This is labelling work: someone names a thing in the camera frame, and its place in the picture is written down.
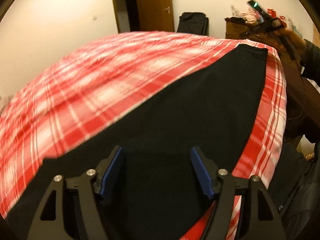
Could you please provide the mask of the person's right hand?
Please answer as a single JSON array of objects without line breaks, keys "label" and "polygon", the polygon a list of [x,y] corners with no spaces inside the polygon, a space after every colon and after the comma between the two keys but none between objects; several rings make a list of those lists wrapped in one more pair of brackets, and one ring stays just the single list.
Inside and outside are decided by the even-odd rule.
[{"label": "person's right hand", "polygon": [[272,46],[281,53],[286,52],[284,44],[281,42],[281,38],[287,39],[287,41],[293,46],[294,51],[299,55],[300,58],[306,53],[306,40],[301,38],[291,28],[279,28],[273,33],[269,34]]}]

